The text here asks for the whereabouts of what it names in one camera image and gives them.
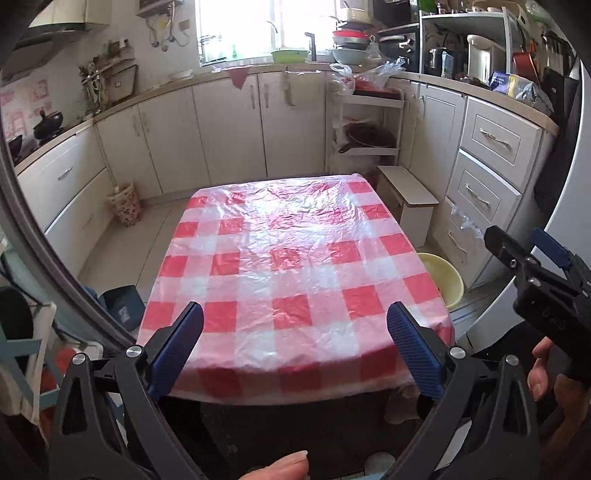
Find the fingernail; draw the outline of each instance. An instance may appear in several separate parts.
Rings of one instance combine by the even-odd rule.
[[[543,393],[543,389],[542,389],[542,385],[536,385],[533,390],[532,393],[534,394],[534,400],[538,400]]]
[[[302,450],[301,452],[292,453],[286,457],[280,458],[275,463],[271,464],[272,467],[285,467],[287,465],[293,465],[294,463],[301,462],[308,456],[308,450]]]

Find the blue clamp pad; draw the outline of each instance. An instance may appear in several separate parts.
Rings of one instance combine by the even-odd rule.
[[[158,401],[168,395],[203,331],[203,309],[196,303],[170,336],[151,367],[148,395]]]
[[[388,333],[421,393],[439,400],[445,393],[441,382],[442,365],[421,336],[418,324],[408,315],[398,304],[390,305],[386,317]]]
[[[549,234],[539,228],[534,228],[531,232],[531,240],[557,267],[562,270],[568,270],[571,267],[572,263],[569,258],[569,251]]]

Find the screw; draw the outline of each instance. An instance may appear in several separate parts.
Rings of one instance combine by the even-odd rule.
[[[453,358],[457,358],[458,360],[464,358],[466,356],[466,351],[463,348],[460,348],[458,346],[455,346],[454,348],[452,348],[451,350],[449,350],[449,354],[453,357]]]
[[[125,355],[127,355],[129,358],[135,358],[141,354],[142,348],[139,345],[130,346],[125,352]]]
[[[74,365],[80,365],[84,362],[84,360],[86,360],[86,355],[83,353],[77,353],[74,355],[74,357],[72,357],[72,363]]]
[[[507,362],[509,365],[512,365],[513,367],[519,365],[519,359],[515,355],[507,355],[505,362]]]

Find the drawer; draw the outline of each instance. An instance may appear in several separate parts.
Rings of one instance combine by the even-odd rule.
[[[523,192],[542,129],[490,103],[468,99],[460,146]]]
[[[501,228],[509,225],[521,193],[486,165],[460,150],[447,197],[484,232],[491,225]]]
[[[18,180],[41,230],[104,168],[94,129],[87,128],[24,170]]]
[[[113,182],[103,169],[59,214],[45,232],[48,242],[76,276],[103,234],[113,213],[106,202]]]
[[[462,276],[466,287],[471,288],[491,253],[486,249],[484,240],[476,236],[472,228],[461,228],[463,218],[457,213],[452,214],[452,207],[450,199],[445,198],[437,209],[431,234]]]

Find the small white stool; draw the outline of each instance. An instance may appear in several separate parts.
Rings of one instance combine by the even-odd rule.
[[[414,248],[427,238],[437,199],[404,167],[379,166],[377,192]]]

